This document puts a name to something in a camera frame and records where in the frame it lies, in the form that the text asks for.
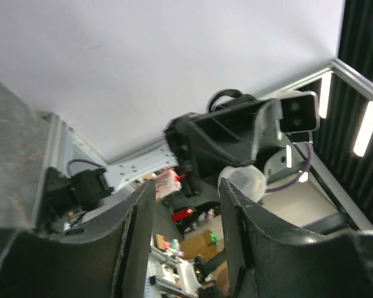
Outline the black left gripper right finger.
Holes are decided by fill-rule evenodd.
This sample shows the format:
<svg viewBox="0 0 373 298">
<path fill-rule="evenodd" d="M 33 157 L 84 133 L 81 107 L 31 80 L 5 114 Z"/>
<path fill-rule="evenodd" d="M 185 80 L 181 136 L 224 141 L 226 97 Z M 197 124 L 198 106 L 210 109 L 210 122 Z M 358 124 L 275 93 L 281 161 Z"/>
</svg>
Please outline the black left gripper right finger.
<svg viewBox="0 0 373 298">
<path fill-rule="evenodd" d="M 373 297 L 373 230 L 335 236 L 297 227 L 219 187 L 232 297 Z"/>
</svg>

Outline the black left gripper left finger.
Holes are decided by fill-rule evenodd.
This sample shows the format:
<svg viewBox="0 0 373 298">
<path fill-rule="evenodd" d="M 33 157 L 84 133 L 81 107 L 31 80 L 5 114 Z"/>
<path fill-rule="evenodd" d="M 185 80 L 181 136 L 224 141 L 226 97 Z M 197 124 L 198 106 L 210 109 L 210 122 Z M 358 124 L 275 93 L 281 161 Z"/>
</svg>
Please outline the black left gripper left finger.
<svg viewBox="0 0 373 298">
<path fill-rule="evenodd" d="M 154 207 L 146 181 L 64 234 L 0 228 L 0 297 L 142 297 Z"/>
</svg>

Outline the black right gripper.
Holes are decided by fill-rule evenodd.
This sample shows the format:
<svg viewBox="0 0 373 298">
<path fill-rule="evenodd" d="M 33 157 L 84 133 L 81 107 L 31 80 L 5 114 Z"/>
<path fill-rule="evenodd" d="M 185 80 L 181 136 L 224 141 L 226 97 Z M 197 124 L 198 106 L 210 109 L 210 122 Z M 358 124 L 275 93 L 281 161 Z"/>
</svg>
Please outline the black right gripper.
<svg viewBox="0 0 373 298">
<path fill-rule="evenodd" d="M 276 122 L 282 119 L 278 99 L 229 96 L 220 103 L 221 98 L 213 96 L 206 113 L 189 112 L 174 118 L 164 130 L 178 167 L 207 183 L 227 166 L 254 164 L 259 150 L 277 141 Z"/>
</svg>

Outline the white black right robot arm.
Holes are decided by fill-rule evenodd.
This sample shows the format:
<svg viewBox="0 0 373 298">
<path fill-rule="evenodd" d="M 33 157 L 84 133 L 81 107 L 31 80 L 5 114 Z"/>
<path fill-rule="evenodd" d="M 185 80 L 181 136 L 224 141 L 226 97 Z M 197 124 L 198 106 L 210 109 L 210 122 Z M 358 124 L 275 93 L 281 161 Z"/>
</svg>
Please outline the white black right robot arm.
<svg viewBox="0 0 373 298">
<path fill-rule="evenodd" d="M 187 113 L 172 119 L 164 130 L 167 153 L 160 162 L 147 161 L 132 168 L 99 166 L 72 175 L 91 179 L 114 192 L 157 169 L 179 167 L 203 192 L 218 190 L 226 169 L 250 169 L 262 165 L 277 148 L 278 122 L 282 120 L 278 99 L 258 101 L 248 94 L 206 114 Z"/>
</svg>

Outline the cardboard box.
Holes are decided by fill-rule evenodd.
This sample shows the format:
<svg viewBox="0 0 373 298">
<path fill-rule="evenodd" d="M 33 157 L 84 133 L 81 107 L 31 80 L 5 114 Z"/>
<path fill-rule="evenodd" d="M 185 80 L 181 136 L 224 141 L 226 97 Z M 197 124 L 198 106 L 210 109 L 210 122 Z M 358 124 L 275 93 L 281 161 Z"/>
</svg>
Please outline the cardboard box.
<svg viewBox="0 0 373 298">
<path fill-rule="evenodd" d="M 202 256 L 204 261 L 214 258 L 224 248 L 224 240 L 206 229 L 204 232 L 180 242 L 180 250 L 186 260 Z"/>
</svg>

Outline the red fire extinguisher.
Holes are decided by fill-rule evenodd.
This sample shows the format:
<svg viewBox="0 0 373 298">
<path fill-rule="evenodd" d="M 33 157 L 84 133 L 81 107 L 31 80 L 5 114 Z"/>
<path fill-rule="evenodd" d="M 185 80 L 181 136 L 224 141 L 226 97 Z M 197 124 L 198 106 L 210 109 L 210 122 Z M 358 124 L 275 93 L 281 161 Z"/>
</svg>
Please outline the red fire extinguisher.
<svg viewBox="0 0 373 298">
<path fill-rule="evenodd" d="M 172 215 L 172 221 L 179 224 L 181 221 L 191 217 L 195 211 L 196 210 L 192 207 L 179 210 Z"/>
</svg>

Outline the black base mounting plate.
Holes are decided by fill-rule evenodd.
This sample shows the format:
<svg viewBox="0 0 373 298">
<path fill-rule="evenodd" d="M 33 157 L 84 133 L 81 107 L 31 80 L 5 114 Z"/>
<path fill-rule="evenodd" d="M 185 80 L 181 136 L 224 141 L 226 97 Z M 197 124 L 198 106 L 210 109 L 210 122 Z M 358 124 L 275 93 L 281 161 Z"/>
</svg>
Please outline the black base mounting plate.
<svg viewBox="0 0 373 298">
<path fill-rule="evenodd" d="M 48 167 L 37 218 L 38 229 L 48 230 L 53 222 L 72 218 L 79 212 L 71 179 L 58 169 Z"/>
</svg>

